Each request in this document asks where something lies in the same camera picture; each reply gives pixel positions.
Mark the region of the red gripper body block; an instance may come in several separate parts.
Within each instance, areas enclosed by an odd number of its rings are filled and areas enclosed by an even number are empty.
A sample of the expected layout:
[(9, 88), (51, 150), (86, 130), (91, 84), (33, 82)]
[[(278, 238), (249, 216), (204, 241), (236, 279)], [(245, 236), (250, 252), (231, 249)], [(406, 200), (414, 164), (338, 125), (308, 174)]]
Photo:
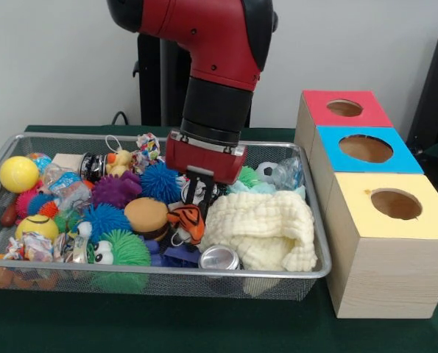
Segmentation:
[(180, 173), (189, 171), (212, 177), (214, 182), (233, 184), (246, 160), (247, 147), (216, 145), (172, 129), (166, 139), (166, 166)]

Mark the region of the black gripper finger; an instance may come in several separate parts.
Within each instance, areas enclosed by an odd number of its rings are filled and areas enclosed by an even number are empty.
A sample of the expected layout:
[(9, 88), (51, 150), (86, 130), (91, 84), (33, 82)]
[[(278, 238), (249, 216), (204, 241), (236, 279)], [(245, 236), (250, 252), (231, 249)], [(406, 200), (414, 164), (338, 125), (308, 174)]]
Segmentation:
[(197, 178), (195, 176), (187, 176), (188, 181), (183, 186), (183, 203), (193, 204), (196, 193)]
[(202, 182), (205, 184), (205, 187), (204, 187), (203, 199), (199, 203), (199, 209), (201, 211), (203, 221), (206, 221), (208, 208), (210, 206), (210, 202), (212, 199), (214, 182), (212, 179), (203, 179)]

